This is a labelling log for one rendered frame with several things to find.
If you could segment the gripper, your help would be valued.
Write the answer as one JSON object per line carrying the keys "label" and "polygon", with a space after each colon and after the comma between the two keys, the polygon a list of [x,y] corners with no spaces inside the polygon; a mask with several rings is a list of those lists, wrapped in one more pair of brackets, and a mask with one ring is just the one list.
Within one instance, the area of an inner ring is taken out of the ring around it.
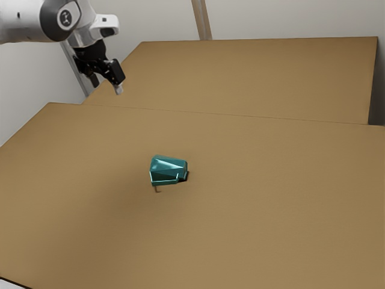
{"label": "gripper", "polygon": [[84,48],[73,48],[77,70],[88,79],[94,88],[100,85],[97,73],[104,74],[114,88],[116,95],[123,93],[123,82],[126,75],[117,59],[107,60],[106,45],[103,40],[98,40],[94,44]]}

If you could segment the teal faceted mug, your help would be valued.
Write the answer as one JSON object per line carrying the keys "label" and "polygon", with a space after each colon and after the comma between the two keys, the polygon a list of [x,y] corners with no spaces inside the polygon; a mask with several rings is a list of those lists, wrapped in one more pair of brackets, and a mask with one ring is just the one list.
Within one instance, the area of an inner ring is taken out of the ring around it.
{"label": "teal faceted mug", "polygon": [[188,178],[186,160],[155,155],[150,162],[150,182],[153,187],[185,182]]}

